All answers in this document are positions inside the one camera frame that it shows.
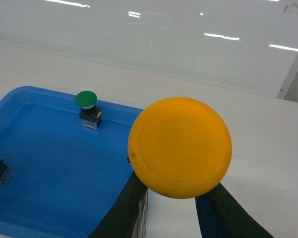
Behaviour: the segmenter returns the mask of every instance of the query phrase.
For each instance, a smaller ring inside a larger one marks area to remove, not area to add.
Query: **yellow disc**
[[[232,145],[221,117],[190,98],[167,98],[135,120],[128,153],[139,179],[172,198],[192,198],[213,189],[227,172]]]

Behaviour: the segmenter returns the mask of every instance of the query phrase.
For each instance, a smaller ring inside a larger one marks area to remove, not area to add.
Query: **green push button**
[[[82,91],[75,97],[75,102],[81,108],[89,108],[94,106],[97,101],[97,96],[91,91]]]

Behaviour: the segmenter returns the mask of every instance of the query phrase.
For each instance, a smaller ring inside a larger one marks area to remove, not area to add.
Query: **blue plastic tray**
[[[141,110],[97,106],[93,130],[74,95],[21,87],[0,101],[0,158],[15,170],[0,189],[0,234],[87,237],[104,218],[132,173],[127,143]]]

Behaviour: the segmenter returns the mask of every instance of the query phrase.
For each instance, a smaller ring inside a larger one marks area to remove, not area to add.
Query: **glossy white wall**
[[[0,43],[272,97],[298,53],[298,0],[53,1],[0,1]]]

